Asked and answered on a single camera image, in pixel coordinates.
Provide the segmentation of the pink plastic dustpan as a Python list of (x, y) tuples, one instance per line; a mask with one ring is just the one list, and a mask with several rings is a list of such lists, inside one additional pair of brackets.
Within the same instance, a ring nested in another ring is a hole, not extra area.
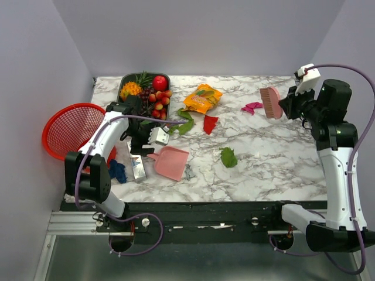
[(175, 181), (181, 181), (189, 152), (165, 146), (159, 153), (151, 153), (147, 156), (155, 161), (154, 169), (158, 174)]

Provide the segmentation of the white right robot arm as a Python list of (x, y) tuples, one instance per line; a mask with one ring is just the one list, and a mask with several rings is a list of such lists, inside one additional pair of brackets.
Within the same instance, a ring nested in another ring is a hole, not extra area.
[(297, 207), (283, 206), (270, 214), (270, 224), (283, 229), (292, 224), (306, 236), (314, 252), (354, 252), (374, 245), (361, 211), (356, 161), (349, 157), (358, 142), (356, 127), (344, 120), (352, 90), (336, 79), (325, 80), (319, 95), (314, 90), (302, 94), (290, 87), (279, 101), (287, 118), (303, 118), (311, 126), (327, 188), (326, 218)]

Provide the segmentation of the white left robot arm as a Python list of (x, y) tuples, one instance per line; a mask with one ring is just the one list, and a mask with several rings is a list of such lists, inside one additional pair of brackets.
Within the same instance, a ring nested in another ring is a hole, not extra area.
[(67, 153), (64, 159), (66, 194), (74, 197), (79, 209), (84, 207), (80, 201), (85, 200), (109, 214), (110, 225), (117, 231), (129, 227), (130, 217), (126, 214), (126, 204), (111, 191), (107, 160), (124, 135), (131, 137), (131, 154), (147, 156), (154, 152), (144, 146), (156, 122), (148, 119), (148, 124), (141, 124), (146, 120), (141, 109), (142, 101), (136, 95), (124, 102), (111, 102), (90, 140), (79, 151)]

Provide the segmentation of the pink hand brush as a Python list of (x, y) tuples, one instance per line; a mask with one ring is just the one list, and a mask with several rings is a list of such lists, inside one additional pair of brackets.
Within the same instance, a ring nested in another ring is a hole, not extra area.
[(260, 88), (260, 96), (264, 107), (265, 115), (268, 119), (280, 119), (283, 110), (279, 106), (280, 96), (275, 87)]

